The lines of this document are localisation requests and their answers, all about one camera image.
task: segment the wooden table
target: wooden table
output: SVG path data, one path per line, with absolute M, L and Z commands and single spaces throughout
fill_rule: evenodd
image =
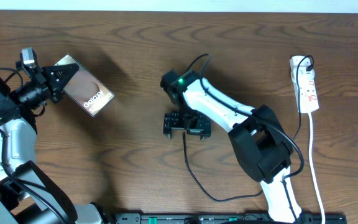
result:
M 237 101 L 271 107 L 293 136 L 298 113 L 288 60 L 313 55 L 320 103 L 313 113 L 314 163 L 321 196 L 327 212 L 358 223 L 358 15 L 0 11 L 0 67 L 14 67 L 24 47 L 34 48 L 41 66 L 71 54 L 117 95 L 95 118 L 69 97 L 48 105 L 37 119 L 39 167 L 74 203 L 145 213 L 267 209 L 264 196 L 214 203 L 195 184 L 184 164 L 181 132 L 172 140 L 162 134 L 164 113 L 175 108 L 159 86 L 165 72 L 182 73 L 209 52 L 206 78 Z M 18 79 L 9 84 L 17 88 Z M 296 142 L 305 169 L 291 181 L 302 209 L 319 213 L 307 116 L 303 123 Z M 219 126 L 203 142 L 189 136 L 188 153 L 195 175 L 215 197 L 260 190 Z M 296 154 L 291 161 L 297 169 Z

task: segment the white power strip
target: white power strip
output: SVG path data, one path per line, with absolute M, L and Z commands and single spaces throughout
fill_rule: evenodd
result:
M 321 223 L 325 224 L 325 212 L 323 207 L 323 201 L 321 200 L 320 191 L 318 190 L 316 172 L 313 165 L 313 120 L 311 112 L 317 110 L 318 100 L 316 86 L 314 85 L 314 70 L 306 71 L 306 68 L 311 65 L 310 59 L 305 56 L 297 55 L 291 58 L 291 79 L 293 87 L 295 89 L 296 103 L 298 105 L 298 111 L 301 113 L 307 113 L 309 115 L 310 122 L 310 139 L 309 139 L 309 164 L 311 177 L 313 179 L 314 189 L 316 191 L 318 205 L 321 212 Z M 296 76 L 298 76 L 298 84 L 300 91 L 300 99 L 298 99 L 298 85 L 296 84 Z
M 291 79 L 295 90 L 296 103 L 298 100 L 298 85 L 296 84 L 296 70 L 299 62 L 305 56 L 297 55 L 291 58 Z M 317 100 L 316 86 L 314 85 L 314 70 L 306 71 L 307 66 L 311 65 L 310 59 L 306 58 L 302 61 L 298 71 L 298 83 L 300 88 L 300 109 L 301 113 L 311 113 L 319 108 Z

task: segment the power strip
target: power strip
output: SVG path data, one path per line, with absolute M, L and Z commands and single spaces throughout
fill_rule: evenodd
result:
M 310 59 L 306 58 L 302 61 L 298 71 L 298 83 L 300 87 L 300 101 L 298 99 L 298 85 L 296 84 L 296 70 L 300 61 L 305 56 L 297 55 L 291 58 L 291 79 L 295 90 L 296 104 L 300 102 L 301 113 L 311 113 L 319 108 L 317 100 L 316 86 L 314 85 L 314 70 L 306 71 L 307 66 L 311 65 Z

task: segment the white cable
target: white cable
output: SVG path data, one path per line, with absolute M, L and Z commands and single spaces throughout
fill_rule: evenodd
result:
M 314 185 L 314 189 L 316 191 L 318 205 L 320 206 L 321 224 L 325 224 L 326 223 L 326 214 L 324 212 L 323 202 L 321 201 L 320 191 L 318 190 L 316 172 L 314 171 L 314 165 L 313 165 L 313 120 L 311 118 L 311 113 L 308 113 L 308 115 L 309 115 L 309 123 L 310 123 L 309 124 L 309 126 L 310 126 L 310 140 L 309 140 L 310 172 L 311 172 L 311 177 L 313 178 L 313 185 Z

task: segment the white wall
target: white wall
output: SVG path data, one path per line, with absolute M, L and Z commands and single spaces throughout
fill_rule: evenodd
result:
M 0 0 L 0 9 L 358 13 L 358 0 Z

